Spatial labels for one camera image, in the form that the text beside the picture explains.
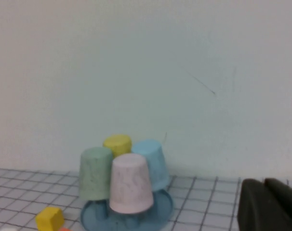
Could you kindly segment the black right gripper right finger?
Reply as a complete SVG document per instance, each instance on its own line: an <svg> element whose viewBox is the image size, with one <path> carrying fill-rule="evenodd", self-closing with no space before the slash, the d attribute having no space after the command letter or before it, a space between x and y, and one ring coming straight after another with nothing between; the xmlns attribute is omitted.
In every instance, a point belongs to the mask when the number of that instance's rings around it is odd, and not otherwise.
<svg viewBox="0 0 292 231"><path fill-rule="evenodd" d="M266 178L265 186L274 195L289 218L292 219L292 188L275 178Z"/></svg>

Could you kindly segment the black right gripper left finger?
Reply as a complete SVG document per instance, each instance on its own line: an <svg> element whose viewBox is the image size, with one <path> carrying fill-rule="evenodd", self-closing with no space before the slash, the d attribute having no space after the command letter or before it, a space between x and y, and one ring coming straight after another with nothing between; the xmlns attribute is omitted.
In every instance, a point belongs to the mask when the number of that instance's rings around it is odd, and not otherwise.
<svg viewBox="0 0 292 231"><path fill-rule="evenodd" d="M265 209L269 191L260 181L245 179L241 185L237 213L239 230L264 231L267 229Z"/></svg>

